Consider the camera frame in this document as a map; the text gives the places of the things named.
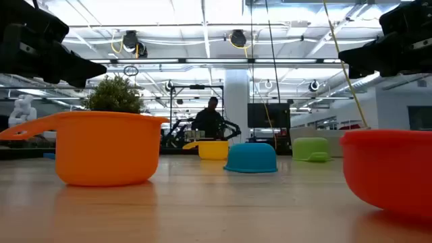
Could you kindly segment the white plastic basket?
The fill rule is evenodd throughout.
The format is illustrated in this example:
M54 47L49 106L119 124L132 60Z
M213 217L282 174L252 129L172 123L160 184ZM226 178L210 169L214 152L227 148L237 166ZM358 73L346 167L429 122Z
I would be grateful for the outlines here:
M359 128L353 130L316 130L313 127L301 127L290 129L291 143L297 138L310 138L320 137L325 138L329 144L329 155L331 157L343 157L342 146L340 139L347 132L366 130L366 128Z

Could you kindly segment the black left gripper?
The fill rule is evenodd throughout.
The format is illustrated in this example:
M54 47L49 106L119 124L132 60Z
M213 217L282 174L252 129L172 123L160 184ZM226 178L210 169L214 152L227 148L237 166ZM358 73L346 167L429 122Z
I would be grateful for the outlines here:
M0 0L0 73L61 80L84 88L88 79L107 72L61 44L69 27L41 10L37 0Z

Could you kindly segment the white building column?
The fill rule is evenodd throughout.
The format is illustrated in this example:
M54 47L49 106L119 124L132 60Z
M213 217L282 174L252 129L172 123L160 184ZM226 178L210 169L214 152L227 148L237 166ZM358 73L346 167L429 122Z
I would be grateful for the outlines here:
M229 139L230 145L245 143L249 137L248 103L249 103L248 70L226 70L224 79L225 117L237 124L241 134Z

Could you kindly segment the black metal frame station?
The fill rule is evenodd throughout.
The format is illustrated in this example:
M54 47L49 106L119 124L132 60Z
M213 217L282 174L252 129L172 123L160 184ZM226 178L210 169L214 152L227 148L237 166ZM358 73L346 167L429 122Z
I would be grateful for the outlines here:
M192 85L171 85L169 87L169 132L164 135L161 139L161 146L163 148L175 148L178 149L180 146L183 146L186 144L186 139L184 135L184 130L186 129L187 125L191 125L194 121L193 117L189 118L177 118L176 122L173 124L173 101L174 100L193 100L193 99L201 99L203 97L178 97L178 95L184 90L204 90L204 89L210 89L213 91L215 95L217 95L218 101L222 104L222 110L221 115L224 115L224 87L223 86L213 86L213 85L203 85L203 84L192 84ZM180 128L180 134L173 135L177 127L182 123L186 122L181 128Z

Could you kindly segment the teal measuring cup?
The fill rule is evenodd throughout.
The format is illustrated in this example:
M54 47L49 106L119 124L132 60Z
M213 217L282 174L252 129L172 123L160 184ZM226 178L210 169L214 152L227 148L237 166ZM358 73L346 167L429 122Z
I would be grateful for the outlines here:
M239 173L273 173L277 171L276 152L265 143L235 144L229 149L223 168Z

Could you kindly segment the black monitor screen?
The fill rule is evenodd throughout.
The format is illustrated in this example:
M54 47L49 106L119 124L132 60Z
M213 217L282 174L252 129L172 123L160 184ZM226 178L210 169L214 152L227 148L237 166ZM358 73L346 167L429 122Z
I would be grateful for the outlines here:
M249 103L249 128L290 128L288 103Z

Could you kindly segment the long ceiling light bar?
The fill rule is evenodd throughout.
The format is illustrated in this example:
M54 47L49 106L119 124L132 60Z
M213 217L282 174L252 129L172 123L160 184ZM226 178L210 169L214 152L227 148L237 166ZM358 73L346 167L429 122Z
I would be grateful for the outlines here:
M177 59L91 59L90 61L99 64L150 64L150 63L202 63L202 64L233 64L233 63L293 63L293 64L326 64L341 63L339 59L253 59L253 58L177 58Z

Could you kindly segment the orange measuring cup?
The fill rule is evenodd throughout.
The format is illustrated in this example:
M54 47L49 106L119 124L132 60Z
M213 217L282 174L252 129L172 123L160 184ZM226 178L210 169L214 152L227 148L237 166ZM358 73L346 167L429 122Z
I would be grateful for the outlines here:
M56 132L55 171L75 186L141 184L157 170L161 125L168 120L135 113L68 111L0 132L0 140L25 140Z

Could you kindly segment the yellow measuring cup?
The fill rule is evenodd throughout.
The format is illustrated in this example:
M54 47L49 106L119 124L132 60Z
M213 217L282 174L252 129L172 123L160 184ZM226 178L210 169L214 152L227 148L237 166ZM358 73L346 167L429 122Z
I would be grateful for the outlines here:
M194 141L185 144L185 150L198 148L198 156L202 160L225 160L229 153L229 142L222 140Z

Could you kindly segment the green measuring cup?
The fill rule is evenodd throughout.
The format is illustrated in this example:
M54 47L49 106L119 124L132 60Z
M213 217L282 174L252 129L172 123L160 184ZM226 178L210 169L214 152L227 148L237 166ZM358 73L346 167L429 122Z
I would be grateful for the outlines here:
M296 138L292 143L292 156L297 161L327 162L331 160L326 138Z

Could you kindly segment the potted green plant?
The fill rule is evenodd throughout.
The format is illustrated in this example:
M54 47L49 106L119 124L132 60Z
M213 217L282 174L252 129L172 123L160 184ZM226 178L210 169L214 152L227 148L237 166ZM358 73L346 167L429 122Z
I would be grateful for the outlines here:
M137 85L121 76L105 76L83 101L82 106L91 111L141 113L143 102Z

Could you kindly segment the person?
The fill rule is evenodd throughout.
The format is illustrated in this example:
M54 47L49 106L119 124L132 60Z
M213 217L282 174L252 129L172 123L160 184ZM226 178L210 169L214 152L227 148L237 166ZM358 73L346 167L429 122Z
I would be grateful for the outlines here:
M205 109L198 112L194 121L192 122L192 129L205 132L206 138L222 139L223 130L222 123L224 119L216 111L218 99L211 97Z

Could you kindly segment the white robot figure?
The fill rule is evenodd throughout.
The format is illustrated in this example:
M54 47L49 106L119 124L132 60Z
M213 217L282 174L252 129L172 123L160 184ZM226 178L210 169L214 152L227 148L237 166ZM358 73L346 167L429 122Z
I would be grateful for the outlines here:
M21 94L14 101L14 108L8 118L9 127L20 125L22 123L37 118L37 110L31 105L34 97L30 94Z

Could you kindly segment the red measuring cup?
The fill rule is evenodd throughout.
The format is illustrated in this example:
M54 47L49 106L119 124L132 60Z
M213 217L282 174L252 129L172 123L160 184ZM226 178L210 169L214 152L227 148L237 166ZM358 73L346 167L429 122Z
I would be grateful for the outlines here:
M346 183L359 199L432 219L432 132L355 130L340 143Z

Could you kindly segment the black aluminium frame rail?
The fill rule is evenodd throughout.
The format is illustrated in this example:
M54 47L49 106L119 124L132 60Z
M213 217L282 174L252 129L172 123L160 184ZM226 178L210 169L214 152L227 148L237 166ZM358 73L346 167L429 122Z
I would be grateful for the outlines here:
M44 154L55 154L54 148L0 148L0 161L14 159L33 159L44 157ZM160 155L198 155L198 149L183 150L180 148L162 148Z

